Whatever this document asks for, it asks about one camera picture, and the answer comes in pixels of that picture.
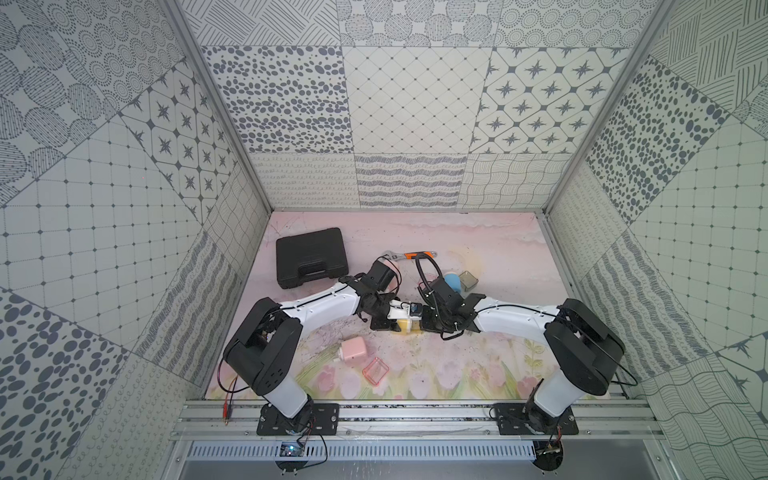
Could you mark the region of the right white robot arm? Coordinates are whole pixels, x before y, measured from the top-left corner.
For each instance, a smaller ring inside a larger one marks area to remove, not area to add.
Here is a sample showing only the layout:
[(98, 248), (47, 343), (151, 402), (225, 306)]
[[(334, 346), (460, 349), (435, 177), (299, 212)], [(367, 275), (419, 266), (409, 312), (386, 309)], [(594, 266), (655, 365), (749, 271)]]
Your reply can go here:
[(556, 306), (521, 305), (476, 293), (462, 296), (442, 279), (418, 291), (425, 303), (423, 319), (444, 340), (470, 331), (508, 334), (549, 347), (558, 369), (539, 381), (523, 409), (537, 431), (555, 425), (584, 396), (606, 394), (626, 351), (618, 334), (574, 298)]

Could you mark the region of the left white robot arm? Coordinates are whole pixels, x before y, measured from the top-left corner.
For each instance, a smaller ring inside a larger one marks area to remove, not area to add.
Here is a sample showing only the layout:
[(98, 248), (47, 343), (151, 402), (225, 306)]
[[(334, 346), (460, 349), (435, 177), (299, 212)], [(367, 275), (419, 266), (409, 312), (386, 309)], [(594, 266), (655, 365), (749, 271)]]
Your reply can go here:
[(309, 421), (311, 397), (289, 375), (298, 344), (310, 333), (351, 316), (368, 318), (374, 331), (401, 331), (424, 316), (426, 307), (381, 292), (363, 276), (346, 276), (330, 288), (286, 303), (258, 300), (222, 354), (237, 376), (282, 417), (300, 426)]

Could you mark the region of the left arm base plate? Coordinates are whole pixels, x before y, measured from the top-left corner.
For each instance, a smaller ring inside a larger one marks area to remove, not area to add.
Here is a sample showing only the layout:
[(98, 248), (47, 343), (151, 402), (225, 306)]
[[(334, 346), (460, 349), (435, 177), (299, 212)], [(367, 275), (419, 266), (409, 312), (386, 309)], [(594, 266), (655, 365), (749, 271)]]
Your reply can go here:
[(300, 435), (307, 431), (333, 436), (337, 432), (340, 405), (309, 401), (296, 415), (283, 415), (275, 406), (262, 407), (257, 426), (259, 436)]

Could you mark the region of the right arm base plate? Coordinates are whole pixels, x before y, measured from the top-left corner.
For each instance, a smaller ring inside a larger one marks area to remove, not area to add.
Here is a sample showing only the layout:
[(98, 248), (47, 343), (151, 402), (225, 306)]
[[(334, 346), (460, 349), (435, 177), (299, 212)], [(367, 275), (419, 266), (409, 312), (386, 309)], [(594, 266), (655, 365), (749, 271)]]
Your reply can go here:
[(500, 435), (577, 435), (573, 409), (550, 416), (534, 404), (496, 403), (490, 411)]

